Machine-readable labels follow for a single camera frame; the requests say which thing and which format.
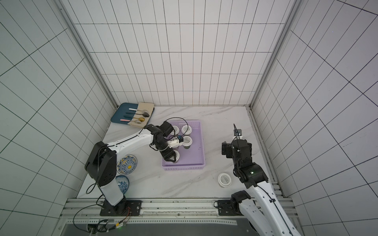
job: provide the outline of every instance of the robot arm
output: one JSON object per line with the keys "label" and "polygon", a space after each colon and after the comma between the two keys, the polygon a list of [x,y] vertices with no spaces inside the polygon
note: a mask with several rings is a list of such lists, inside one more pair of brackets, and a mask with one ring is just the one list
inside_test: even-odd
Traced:
{"label": "robot arm", "polygon": [[140,132],[129,137],[108,144],[98,142],[94,145],[86,162],[85,170],[96,180],[110,205],[116,206],[124,199],[115,179],[116,166],[121,158],[144,145],[154,144],[165,161],[176,161],[176,154],[172,147],[178,144],[182,145],[182,140],[180,143],[178,138],[169,141],[164,138],[172,130],[172,125],[166,121],[161,126],[149,124]]}
{"label": "robot arm", "polygon": [[[222,154],[232,158],[234,175],[247,188],[232,195],[234,211],[244,215],[260,235],[300,236],[278,202],[273,186],[263,169],[252,162],[251,147],[246,140],[240,139],[222,143]],[[257,209],[251,196],[258,201],[263,214]]]}

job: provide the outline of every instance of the beige cloth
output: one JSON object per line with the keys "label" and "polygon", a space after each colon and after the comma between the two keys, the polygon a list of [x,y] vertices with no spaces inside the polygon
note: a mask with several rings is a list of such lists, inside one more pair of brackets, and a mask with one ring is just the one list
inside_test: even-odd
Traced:
{"label": "beige cloth", "polygon": [[135,114],[133,116],[133,118],[143,117],[143,118],[145,118],[145,120],[141,124],[137,124],[135,122],[129,122],[128,124],[131,125],[131,126],[134,126],[134,127],[139,127],[139,128],[145,127],[147,125],[149,119],[151,118],[151,114],[152,114],[154,106],[155,105],[153,103],[146,103],[146,102],[140,102],[140,103],[138,103],[138,110],[140,110],[140,111],[136,111],[136,113],[142,114],[143,113],[143,112],[141,112],[142,110],[147,110],[148,114],[150,116],[149,117],[144,117],[143,115],[137,115],[137,114]]}

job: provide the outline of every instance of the tray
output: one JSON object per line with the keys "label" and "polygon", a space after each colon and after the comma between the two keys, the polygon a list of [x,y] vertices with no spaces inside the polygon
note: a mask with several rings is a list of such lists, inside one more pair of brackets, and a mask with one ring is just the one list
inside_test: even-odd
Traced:
{"label": "tray", "polygon": [[110,119],[110,121],[113,122],[113,123],[127,125],[129,122],[127,122],[127,121],[120,121],[120,119],[130,120],[131,118],[126,118],[124,116],[125,115],[130,115],[130,117],[134,116],[134,114],[136,113],[136,111],[131,111],[131,110],[129,110],[129,108],[137,109],[138,108],[138,104],[127,103],[127,102],[122,103],[121,105],[119,105],[117,111],[114,113],[114,115],[112,116],[112,118]]}
{"label": "tray", "polygon": [[[186,120],[188,125],[192,127],[192,133],[190,137],[193,140],[189,149],[185,149],[183,146],[179,146],[178,152],[180,153],[180,159],[177,163],[166,162],[162,160],[162,167],[164,170],[195,170],[203,169],[205,166],[205,152],[203,148],[201,121],[199,120]],[[179,127],[179,134],[182,135],[181,128],[186,125],[183,120],[169,120],[169,123]]]}

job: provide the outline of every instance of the white marble surface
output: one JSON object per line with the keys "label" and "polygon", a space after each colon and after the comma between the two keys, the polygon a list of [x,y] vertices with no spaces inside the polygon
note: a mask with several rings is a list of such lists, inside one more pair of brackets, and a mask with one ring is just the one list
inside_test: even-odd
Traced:
{"label": "white marble surface", "polygon": [[[253,161],[259,164],[265,173],[269,173],[263,160],[255,134],[253,132],[246,107],[244,106],[192,106],[192,107],[155,107],[150,123],[160,125],[170,117],[182,117],[188,120],[201,120],[206,166],[202,170],[165,171],[161,167],[161,155],[148,146],[130,153],[138,159],[136,169],[127,177],[130,181],[128,198],[150,197],[231,197],[231,194],[245,189],[244,184],[232,174],[232,159],[221,154],[223,141],[232,141],[233,123],[242,129],[243,139],[252,143]],[[111,123],[104,142],[111,142],[131,135],[140,129],[129,125]],[[232,178],[230,187],[222,188],[218,184],[218,175],[228,173]],[[87,175],[78,197],[98,198],[101,195],[96,187],[86,194],[89,185],[94,183]]]}

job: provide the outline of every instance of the plate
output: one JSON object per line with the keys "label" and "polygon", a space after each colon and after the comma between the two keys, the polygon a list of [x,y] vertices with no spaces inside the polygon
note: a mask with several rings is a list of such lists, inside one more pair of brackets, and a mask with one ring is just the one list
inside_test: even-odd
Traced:
{"label": "plate", "polygon": [[133,155],[127,155],[117,164],[117,172],[122,175],[127,175],[135,170],[137,164],[136,157]]}
{"label": "plate", "polygon": [[125,195],[127,190],[129,189],[129,179],[124,175],[118,175],[116,176],[116,181],[119,190],[122,192],[123,195]]}

